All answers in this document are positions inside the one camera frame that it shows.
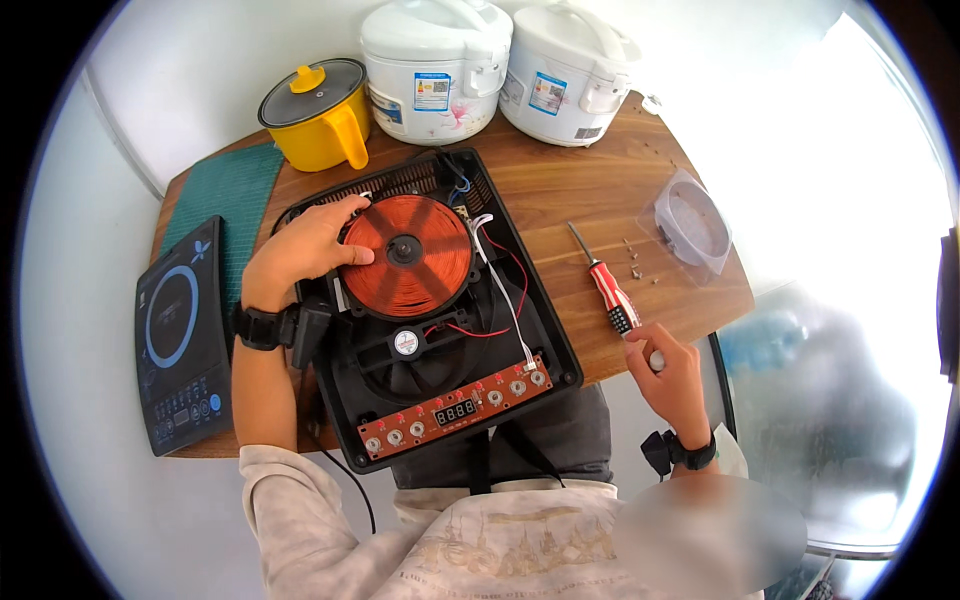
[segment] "red and white screwdriver handle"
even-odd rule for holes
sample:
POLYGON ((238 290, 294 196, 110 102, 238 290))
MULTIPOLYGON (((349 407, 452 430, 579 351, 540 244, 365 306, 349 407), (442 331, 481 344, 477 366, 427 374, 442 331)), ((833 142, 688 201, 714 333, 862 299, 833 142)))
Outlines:
POLYGON ((602 260, 595 261, 589 267, 590 275, 597 284, 597 289, 603 295, 603 303, 607 306, 607 316, 610 323, 620 336, 627 335, 631 329, 640 326, 640 317, 636 313, 630 298, 616 284, 616 279, 602 260))

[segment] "induction cooktop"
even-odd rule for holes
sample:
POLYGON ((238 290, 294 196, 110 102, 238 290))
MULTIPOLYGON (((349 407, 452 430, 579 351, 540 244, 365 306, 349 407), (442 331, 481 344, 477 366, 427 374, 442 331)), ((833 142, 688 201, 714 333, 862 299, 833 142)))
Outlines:
POLYGON ((221 231, 223 219, 211 217, 136 284, 136 375, 155 456, 233 424, 221 306, 221 231))

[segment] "digital display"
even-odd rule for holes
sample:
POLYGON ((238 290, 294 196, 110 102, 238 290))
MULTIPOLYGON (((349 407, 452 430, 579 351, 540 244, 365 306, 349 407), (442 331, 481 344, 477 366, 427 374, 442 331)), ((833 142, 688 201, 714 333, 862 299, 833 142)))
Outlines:
POLYGON ((467 417, 477 412, 477 407, 473 404, 473 398, 461 400, 452 406, 447 406, 439 411, 434 411, 433 416, 440 427, 449 425, 456 420, 467 417))

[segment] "hand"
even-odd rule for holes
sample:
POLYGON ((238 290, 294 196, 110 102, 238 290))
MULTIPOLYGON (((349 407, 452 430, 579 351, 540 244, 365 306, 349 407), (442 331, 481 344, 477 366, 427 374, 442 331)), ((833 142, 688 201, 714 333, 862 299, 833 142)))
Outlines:
POLYGON ((700 351, 681 344, 659 323, 644 325, 624 338, 627 368, 650 408, 677 432, 680 443, 696 450, 710 443, 710 425, 700 380, 700 351), (642 346, 640 340, 646 340, 642 346), (666 366, 654 373, 650 354, 659 350, 666 366))
POLYGON ((369 265, 373 251, 342 246, 337 236, 354 210, 370 201, 347 196, 340 202, 307 208, 277 235, 267 240, 243 272, 240 301, 264 312, 279 312, 283 297, 297 281, 324 276, 340 265, 369 265))

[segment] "person's left hand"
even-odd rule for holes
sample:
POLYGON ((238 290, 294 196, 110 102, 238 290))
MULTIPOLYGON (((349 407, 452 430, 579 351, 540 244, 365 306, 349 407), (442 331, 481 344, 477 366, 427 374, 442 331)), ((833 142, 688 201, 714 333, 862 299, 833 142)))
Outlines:
POLYGON ((370 201, 347 196, 340 202, 311 206, 267 240, 243 272, 240 302, 264 312, 279 312, 283 297, 297 281, 324 276, 340 265, 369 265, 373 251, 337 243, 340 229, 354 210, 370 201))

